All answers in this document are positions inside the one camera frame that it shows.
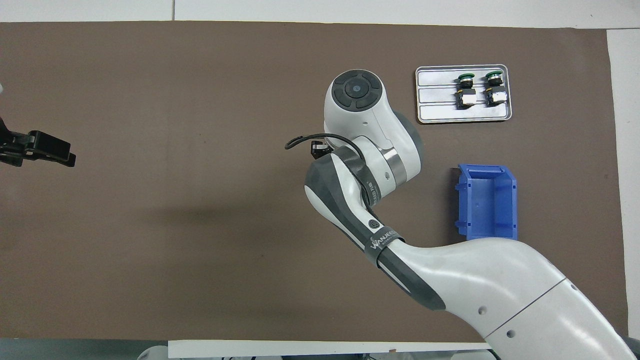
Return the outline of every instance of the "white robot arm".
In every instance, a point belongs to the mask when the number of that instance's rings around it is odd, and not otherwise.
[[[371,207],[416,176],[423,157],[420,136],[389,106],[378,76],[350,70],[336,77],[324,130],[320,136],[336,135],[326,138],[333,151],[307,173],[309,201],[417,302],[462,318],[503,360],[636,359],[584,294],[530,246],[485,238],[417,248],[376,218]]]

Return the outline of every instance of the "silver tray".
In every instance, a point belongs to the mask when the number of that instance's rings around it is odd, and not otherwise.
[[[487,87],[485,74],[502,71],[502,84],[507,90],[507,101],[487,106],[484,90]],[[472,72],[476,104],[467,109],[456,106],[455,93],[458,90],[458,76]],[[415,71],[415,93],[417,96],[418,120],[423,124],[442,124],[447,122],[487,122],[505,121],[511,117],[511,92],[509,91],[509,72],[501,64],[460,65],[460,66],[424,66]]]

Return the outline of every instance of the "brown table surface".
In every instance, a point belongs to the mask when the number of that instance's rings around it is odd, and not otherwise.
[[[520,240],[627,332],[604,30],[256,22],[0,24],[0,115],[75,168],[0,170],[0,336],[479,341],[407,297],[308,203],[334,76],[377,73],[415,119],[415,69],[503,63],[513,117],[419,125],[421,174],[376,212],[463,240],[458,163],[508,166]]]

